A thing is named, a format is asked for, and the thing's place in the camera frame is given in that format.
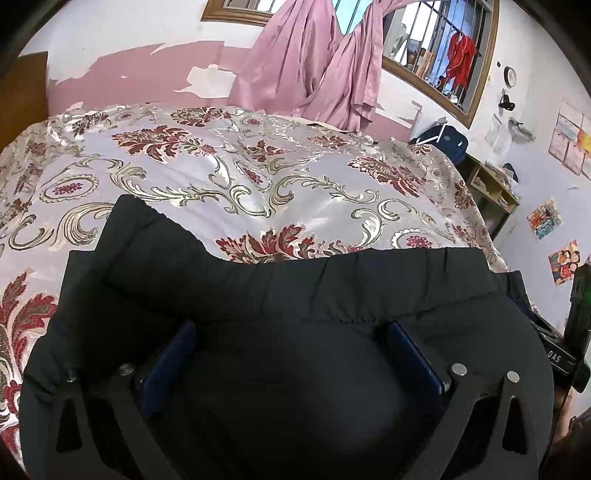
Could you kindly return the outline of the person's left hand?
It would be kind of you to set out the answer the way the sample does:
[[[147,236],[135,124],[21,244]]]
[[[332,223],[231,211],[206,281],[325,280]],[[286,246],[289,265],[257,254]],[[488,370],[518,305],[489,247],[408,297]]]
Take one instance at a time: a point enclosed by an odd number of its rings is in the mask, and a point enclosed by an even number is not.
[[[573,413],[578,394],[571,389],[559,417],[551,452],[540,474],[541,479],[590,478],[590,408]]]

